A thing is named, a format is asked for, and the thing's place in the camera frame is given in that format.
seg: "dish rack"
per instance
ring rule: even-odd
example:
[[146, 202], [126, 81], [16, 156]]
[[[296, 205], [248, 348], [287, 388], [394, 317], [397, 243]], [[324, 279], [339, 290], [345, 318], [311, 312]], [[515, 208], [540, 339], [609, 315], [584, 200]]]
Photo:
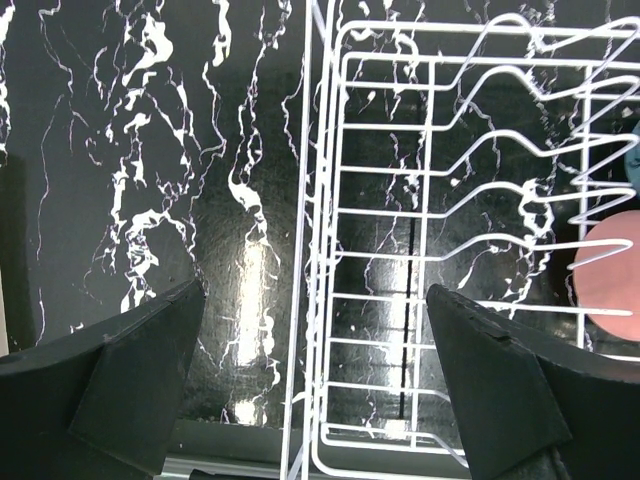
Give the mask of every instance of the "dish rack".
[[[292, 318], [289, 344], [289, 360], [287, 371], [287, 390], [285, 403], [285, 425], [282, 446], [282, 464], [280, 478], [293, 479], [301, 475], [308, 478], [310, 467], [321, 472], [343, 478], [419, 478], [399, 475], [392, 472], [364, 471], [364, 469], [334, 468], [322, 457], [323, 446], [340, 447], [343, 451], [361, 449], [403, 452], [404, 454], [450, 455], [459, 464], [466, 466], [464, 452], [445, 441], [435, 431], [427, 431], [418, 422], [419, 402], [422, 397], [437, 397], [448, 401], [446, 391], [442, 388], [420, 386], [420, 361], [424, 352], [435, 352], [435, 345], [426, 338], [423, 316], [424, 308], [425, 266], [434, 262], [442, 262], [464, 252], [475, 244], [495, 245], [495, 242], [508, 243], [530, 252], [544, 255], [559, 250], [588, 248], [596, 245], [607, 245], [606, 253], [587, 258], [582, 263], [597, 261], [605, 256], [615, 255], [632, 246], [632, 242], [624, 238], [611, 238], [597, 242], [583, 240], [589, 226], [598, 223], [603, 212], [616, 207], [635, 197], [636, 192], [626, 182], [608, 179], [594, 179], [599, 171], [610, 167], [611, 162], [624, 157], [624, 154], [635, 148], [640, 139], [631, 133], [610, 133], [598, 131], [594, 125], [609, 115], [630, 115], [637, 112], [640, 102], [640, 64], [629, 61], [625, 55], [630, 49], [637, 48], [640, 38], [640, 18], [624, 18], [612, 21], [594, 29], [541, 27], [529, 23], [520, 14], [500, 15], [485, 25], [429, 23], [424, 21], [376, 21], [353, 20], [344, 24], [336, 16], [336, 2], [329, 0], [325, 17], [318, 4], [307, 1], [306, 6], [306, 50], [303, 98], [303, 128], [301, 142], [301, 174], [299, 183], [299, 211], [296, 238], [296, 262], [294, 265], [294, 293], [292, 298]], [[313, 22], [323, 41], [322, 79], [314, 92], [311, 84], [311, 51]], [[430, 42], [434, 35], [455, 35], [460, 38], [457, 47], [464, 53], [434, 45]], [[396, 52], [380, 50], [371, 51], [361, 47], [367, 39], [385, 38], [395, 46]], [[492, 48], [500, 50], [501, 43], [523, 42], [524, 50], [518, 55], [488, 54]], [[580, 49], [581, 44], [588, 48]], [[604, 45], [603, 50], [593, 45]], [[386, 65], [393, 71], [390, 80], [363, 75], [368, 64]], [[567, 72], [565, 84], [543, 85], [538, 80], [540, 71]], [[468, 149], [448, 168], [434, 168], [432, 162], [432, 146], [434, 137], [452, 129], [465, 112], [476, 107], [474, 99], [483, 85], [491, 82], [493, 77], [509, 76], [515, 79], [530, 94], [530, 99], [538, 105], [554, 101], [569, 102], [573, 108], [567, 113], [569, 131], [565, 138], [548, 143], [544, 147], [537, 146], [526, 135], [517, 129], [491, 129], [480, 137], [469, 141]], [[471, 78], [474, 86], [462, 95], [458, 89], [465, 77]], [[455, 105], [449, 105], [451, 112], [449, 121], [438, 122], [434, 110], [441, 108], [439, 100], [447, 93], [458, 95]], [[350, 95], [354, 92], [367, 92], [369, 103], [377, 92], [392, 92], [393, 98], [401, 98], [408, 92], [419, 97], [424, 106], [424, 118], [418, 123], [399, 123], [384, 121], [365, 123], [351, 120], [347, 115]], [[317, 122], [318, 137], [309, 152], [310, 117], [313, 112], [313, 101], [319, 99]], [[413, 133], [419, 136], [420, 162], [417, 168], [406, 165], [380, 167], [374, 165], [356, 165], [349, 163], [345, 157], [345, 135], [352, 131], [377, 131], [389, 133]], [[461, 166], [469, 166], [474, 160], [474, 152], [486, 145], [495, 147], [497, 139], [511, 139], [537, 161], [545, 162], [560, 155], [575, 154], [579, 158], [577, 168], [572, 171], [571, 185], [574, 191], [559, 194], [539, 194], [526, 185], [518, 185], [506, 181], [494, 181], [478, 185], [462, 200], [445, 211], [429, 208], [429, 186], [434, 179], [452, 178]], [[612, 153], [597, 161], [591, 153], [594, 149], [608, 148]], [[315, 157], [315, 163], [308, 163], [309, 157]], [[391, 182], [405, 182], [406, 185], [418, 185], [414, 191], [415, 206], [409, 210], [388, 210], [380, 208], [354, 208], [341, 203], [341, 187], [344, 176], [349, 175], [386, 175]], [[577, 202], [579, 211], [571, 216], [569, 224], [577, 226], [578, 238], [575, 241], [545, 243], [534, 235], [519, 237], [508, 233], [486, 233], [467, 239], [442, 255], [431, 255], [427, 251], [429, 221], [443, 220], [471, 202], [481, 192], [491, 190], [510, 191], [526, 198], [528, 202], [549, 206], [561, 202]], [[398, 219], [419, 220], [418, 247], [410, 254], [381, 253], [378, 251], [351, 251], [340, 243], [338, 225], [343, 218], [385, 217], [395, 222]], [[304, 241], [305, 225], [311, 226], [311, 239], [307, 246]], [[309, 257], [305, 285], [305, 256]], [[399, 294], [354, 294], [342, 292], [336, 286], [336, 271], [340, 261], [345, 258], [358, 258], [368, 261], [374, 259], [385, 261], [410, 260], [417, 268], [417, 285], [414, 292], [408, 295]], [[569, 270], [579, 264], [571, 263]], [[298, 338], [298, 308], [303, 298], [303, 288], [308, 295], [308, 310], [302, 322], [306, 351], [304, 355], [296, 354]], [[407, 305], [416, 308], [415, 331], [412, 337], [394, 338], [393, 341], [376, 338], [347, 338], [336, 334], [334, 327], [334, 305], [340, 301], [386, 302]], [[503, 302], [495, 299], [475, 298], [489, 308], [508, 311], [511, 314], [518, 310], [531, 312], [560, 312], [575, 317], [577, 325], [575, 344], [580, 348], [585, 345], [586, 315], [604, 313], [603, 310], [583, 308], [579, 305], [534, 305], [527, 303]], [[608, 314], [629, 315], [625, 310], [607, 310]], [[332, 378], [330, 363], [336, 346], [371, 347], [385, 351], [401, 352], [414, 359], [413, 372], [402, 386], [369, 385], [364, 382], [341, 382]], [[295, 391], [295, 371], [299, 358], [304, 357], [304, 391]], [[632, 356], [618, 356], [621, 360], [637, 361]], [[327, 412], [331, 408], [329, 390], [339, 388], [367, 392], [392, 392], [407, 395], [412, 403], [410, 418], [405, 422], [406, 428], [391, 431], [387, 428], [376, 428], [370, 424], [341, 424], [330, 421]], [[297, 454], [291, 455], [292, 409], [294, 404], [304, 403], [304, 422], [302, 447]]]

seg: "white wire dish rack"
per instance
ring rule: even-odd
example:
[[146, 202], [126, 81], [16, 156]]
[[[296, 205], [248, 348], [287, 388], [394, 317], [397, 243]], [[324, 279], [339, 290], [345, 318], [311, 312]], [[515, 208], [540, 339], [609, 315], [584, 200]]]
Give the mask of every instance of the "white wire dish rack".
[[[435, 346], [428, 334], [428, 322], [425, 322], [425, 287], [432, 280], [427, 278], [427, 266], [445, 262], [463, 254], [477, 244], [509, 244], [525, 252], [538, 252], [545, 255], [560, 250], [574, 250], [577, 247], [602, 246], [609, 248], [605, 254], [592, 256], [582, 263], [598, 261], [604, 256], [615, 255], [632, 243], [624, 238], [611, 238], [598, 242], [582, 240], [589, 226], [598, 222], [605, 211], [617, 207], [633, 198], [636, 193], [626, 182], [610, 179], [594, 179], [598, 172], [611, 167], [612, 162], [621, 161], [624, 154], [635, 148], [640, 139], [631, 133], [611, 133], [598, 131], [596, 125], [607, 117], [624, 116], [637, 111], [640, 102], [640, 63], [630, 56], [632, 49], [638, 47], [640, 38], [640, 18], [624, 18], [595, 29], [550, 28], [532, 26], [518, 14], [506, 14], [494, 18], [486, 25], [400, 22], [400, 21], [350, 21], [336, 27], [335, 0], [329, 0], [326, 27], [315, 2], [307, 2], [307, 53], [306, 71], [309, 72], [311, 52], [311, 11], [315, 9], [316, 25], [321, 30], [324, 41], [322, 81], [319, 87], [318, 139], [315, 145], [317, 170], [315, 172], [315, 190], [307, 202], [301, 202], [299, 211], [297, 261], [293, 306], [297, 307], [300, 298], [300, 272], [303, 265], [304, 244], [302, 241], [302, 223], [304, 207], [311, 208], [312, 239], [310, 244], [310, 280], [309, 309], [306, 315], [307, 350], [305, 363], [304, 395], [295, 395], [293, 377], [295, 371], [295, 338], [298, 324], [297, 308], [292, 314], [291, 354], [287, 376], [287, 405], [283, 440], [283, 465], [281, 478], [295, 478], [301, 473], [307, 478], [309, 468], [314, 465], [320, 471], [346, 478], [386, 479], [406, 477], [397, 473], [364, 471], [362, 469], [334, 468], [322, 458], [322, 446], [334, 446], [342, 449], [386, 450], [421, 455], [451, 455], [460, 464], [466, 465], [464, 452], [459, 445], [452, 445], [442, 438], [438, 431], [429, 429], [419, 421], [422, 399], [436, 398], [447, 402], [448, 396], [442, 383], [437, 386], [425, 384], [421, 378], [421, 359], [423, 355], [435, 353]], [[456, 37], [455, 42], [435, 43], [436, 36]], [[367, 39], [386, 38], [387, 45], [396, 51], [371, 51]], [[494, 51], [509, 51], [495, 55]], [[368, 70], [368, 65], [377, 67]], [[367, 71], [387, 71], [393, 75], [386, 79], [375, 75], [367, 77]], [[553, 72], [554, 81], [541, 82], [540, 75]], [[307, 165], [306, 128], [309, 125], [313, 94], [309, 75], [305, 78], [305, 103], [303, 106], [303, 145], [301, 148], [301, 195], [304, 199]], [[469, 138], [468, 147], [457, 158], [448, 162], [444, 168], [441, 159], [436, 162], [433, 156], [434, 142], [438, 135], [446, 135], [457, 125], [465, 121], [464, 115], [477, 107], [476, 99], [483, 87], [496, 77], [506, 77], [517, 82], [523, 92], [528, 93], [527, 101], [544, 109], [547, 105], [560, 102], [570, 105], [566, 112], [565, 131], [556, 135], [553, 141], [538, 146], [526, 133], [513, 128], [491, 128], [476, 138]], [[460, 85], [470, 83], [464, 95]], [[380, 122], [365, 122], [358, 115], [348, 115], [349, 102], [359, 95], [371, 102], [379, 92], [387, 92], [394, 100], [391, 105], [391, 117]], [[398, 121], [394, 117], [394, 107], [402, 103], [404, 95], [419, 98], [423, 115], [414, 123]], [[409, 162], [390, 166], [378, 166], [376, 162], [350, 163], [345, 154], [345, 138], [354, 131], [379, 132], [380, 135], [396, 136], [416, 135], [419, 157], [415, 165]], [[504, 180], [481, 183], [473, 188], [455, 204], [447, 209], [430, 207], [430, 185], [438, 179], [459, 182], [454, 176], [462, 167], [470, 168], [477, 161], [478, 151], [487, 145], [497, 149], [496, 142], [510, 139], [517, 148], [537, 162], [550, 165], [558, 158], [573, 155], [574, 167], [565, 170], [572, 179], [572, 187], [567, 192], [539, 193], [528, 185], [516, 184]], [[594, 151], [606, 150], [606, 155], [596, 156]], [[408, 210], [377, 207], [354, 207], [341, 201], [344, 182], [353, 182], [357, 175], [386, 176], [390, 184], [403, 183], [413, 190], [413, 208]], [[430, 253], [429, 228], [432, 221], [443, 221], [453, 216], [483, 192], [505, 191], [522, 197], [523, 202], [538, 204], [544, 208], [572, 203], [577, 211], [568, 218], [567, 223], [575, 225], [578, 236], [569, 242], [542, 241], [535, 235], [517, 236], [509, 232], [493, 231], [473, 234], [463, 242], [442, 254]], [[389, 190], [382, 189], [380, 195], [388, 199]], [[418, 223], [415, 232], [416, 245], [411, 253], [387, 251], [355, 251], [341, 243], [340, 225], [342, 221], [356, 222], [364, 218], [384, 218], [390, 222], [402, 219], [415, 219]], [[415, 265], [415, 282], [411, 291], [405, 294], [383, 294], [378, 292], [349, 293], [340, 290], [339, 265], [344, 259], [363, 261], [407, 262]], [[567, 274], [575, 268], [568, 265]], [[603, 313], [599, 309], [587, 309], [580, 306], [548, 304], [530, 304], [526, 301], [511, 302], [500, 299], [475, 298], [487, 307], [507, 310], [511, 313], [529, 311], [535, 314], [561, 313], [574, 318], [575, 337], [571, 339], [577, 346], [585, 348], [586, 315]], [[411, 335], [377, 336], [375, 332], [368, 338], [356, 338], [337, 333], [336, 302], [366, 302], [386, 305], [399, 305], [399, 308], [413, 308], [415, 318]], [[609, 314], [629, 315], [625, 310], [607, 311]], [[373, 348], [386, 353], [396, 352], [411, 358], [412, 369], [403, 379], [402, 385], [370, 384], [364, 377], [352, 381], [336, 380], [332, 370], [336, 348]], [[635, 357], [619, 357], [623, 360], [638, 360]], [[360, 424], [332, 420], [331, 391], [339, 389], [352, 392], [383, 392], [402, 395], [406, 399], [406, 419], [399, 430], [390, 430], [390, 424], [377, 427], [372, 422]], [[289, 459], [289, 441], [291, 428], [291, 405], [296, 399], [305, 402], [305, 426], [302, 448], [293, 462]]]

